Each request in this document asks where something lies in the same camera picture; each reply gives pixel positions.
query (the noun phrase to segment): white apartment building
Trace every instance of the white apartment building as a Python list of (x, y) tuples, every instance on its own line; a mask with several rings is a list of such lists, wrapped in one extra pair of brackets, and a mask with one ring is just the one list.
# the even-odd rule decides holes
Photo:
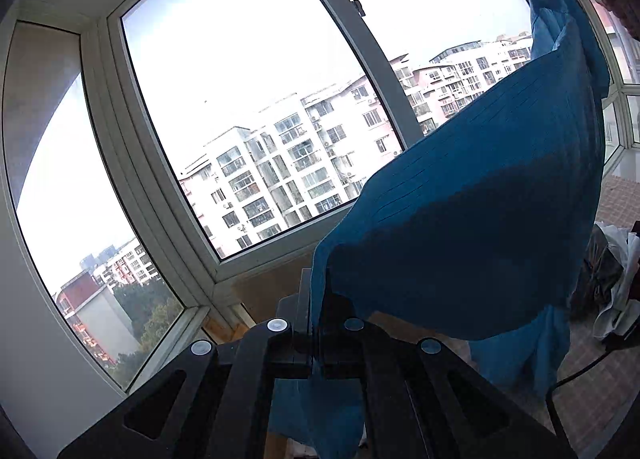
[[(390, 61), (425, 135), (530, 59), (525, 34), (449, 48), (428, 64)], [(179, 180), (221, 258), (356, 198), (401, 152), (364, 74), (292, 94), (211, 140)]]
[(156, 267), (136, 238), (121, 247), (116, 256), (96, 267), (93, 272), (96, 282), (107, 285), (111, 291), (122, 284), (145, 283), (157, 275)]

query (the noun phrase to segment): black cable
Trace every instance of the black cable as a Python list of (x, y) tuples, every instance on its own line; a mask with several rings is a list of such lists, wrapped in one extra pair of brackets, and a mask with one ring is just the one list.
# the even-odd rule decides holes
[(574, 456), (575, 456), (574, 449), (571, 447), (571, 444), (569, 443), (569, 438), (566, 436), (564, 427), (562, 426), (562, 421), (560, 421), (560, 416), (558, 415), (558, 411), (556, 411), (556, 407), (554, 405), (554, 401), (553, 401), (554, 391), (559, 387), (562, 387), (564, 384), (569, 383), (569, 381), (573, 381), (578, 376), (581, 376), (585, 372), (594, 368), (596, 365), (598, 365), (598, 363), (602, 362), (602, 360), (604, 360), (611, 353), (612, 353), (612, 350), (605, 351), (598, 358), (593, 360), (593, 362), (591, 362), (589, 365), (580, 369), (577, 373), (572, 374), (571, 376), (568, 376), (565, 379), (561, 379), (546, 392), (546, 396), (545, 396), (546, 410), (549, 413), (551, 424), (554, 426), (554, 430), (556, 431), (556, 437), (560, 439), (560, 441), (564, 442), (568, 450), (571, 450), (574, 453)]

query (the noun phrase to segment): screw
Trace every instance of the screw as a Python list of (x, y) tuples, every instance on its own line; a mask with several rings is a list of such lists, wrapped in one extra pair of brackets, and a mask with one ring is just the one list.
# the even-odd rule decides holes
[(420, 349), (427, 354), (438, 354), (442, 350), (442, 345), (433, 338), (427, 338), (420, 343)]
[(279, 333), (287, 328), (287, 321), (282, 318), (274, 318), (267, 322), (267, 329), (274, 333)]
[(344, 328), (347, 331), (360, 331), (364, 328), (364, 322), (359, 318), (348, 318), (344, 321)]
[(191, 352), (196, 356), (204, 356), (212, 349), (211, 342), (206, 340), (198, 340), (191, 344)]

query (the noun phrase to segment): white window frame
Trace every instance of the white window frame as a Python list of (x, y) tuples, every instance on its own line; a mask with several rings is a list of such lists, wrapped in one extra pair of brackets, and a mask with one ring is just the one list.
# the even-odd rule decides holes
[[(116, 8), (104, 10), (103, 15), (95, 19), (58, 10), (53, 12), (50, 7), (42, 5), (38, 8), (33, 3), (21, 8), (17, 14), (20, 20), (81, 35), (82, 75), (98, 149), (141, 244), (186, 306), (178, 322), (152, 353), (131, 390), (166, 363), (180, 345), (185, 345), (188, 341), (186, 335), (189, 332), (195, 334), (207, 313), (226, 328), (238, 320), (230, 309), (233, 303), (238, 302), (230, 288), (233, 280), (256, 267), (265, 267), (313, 249), (344, 217), (351, 205), (342, 204), (301, 227), (281, 233), (221, 262), (191, 212), (189, 202), (162, 152), (133, 75), (120, 17), (138, 1), (111, 0)], [(625, 150), (640, 149), (640, 143), (633, 141), (626, 101), (627, 96), (640, 96), (640, 84), (623, 83), (616, 57), (596, 11), (589, 0), (579, 1), (591, 20), (612, 77), (609, 97), (603, 100), (603, 107), (615, 103), (620, 146), (607, 160), (606, 174), (617, 165)], [(321, 2), (362, 65), (402, 148), (421, 140), (422, 130), (401, 84), (351, 1)], [(32, 276), (37, 277), (24, 240), (21, 237), (18, 240)], [(40, 279), (34, 280), (46, 294)], [(70, 328), (64, 323), (61, 327), (70, 334)], [(81, 344), (77, 347), (84, 353)], [(114, 384), (99, 365), (95, 364), (95, 370)]]

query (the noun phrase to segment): overcast sky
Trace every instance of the overcast sky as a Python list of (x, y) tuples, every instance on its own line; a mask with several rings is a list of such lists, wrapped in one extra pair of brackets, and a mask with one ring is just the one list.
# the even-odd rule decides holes
[[(360, 1), (388, 58), (408, 52), (426, 62), (450, 46), (530, 30), (525, 0)], [(257, 127), (255, 112), (271, 102), (361, 71), (319, 0), (143, 0), (124, 26), (178, 174), (229, 126)], [(133, 236), (98, 154), (80, 79), (36, 151), (18, 216), (50, 291), (80, 271), (84, 256)]]

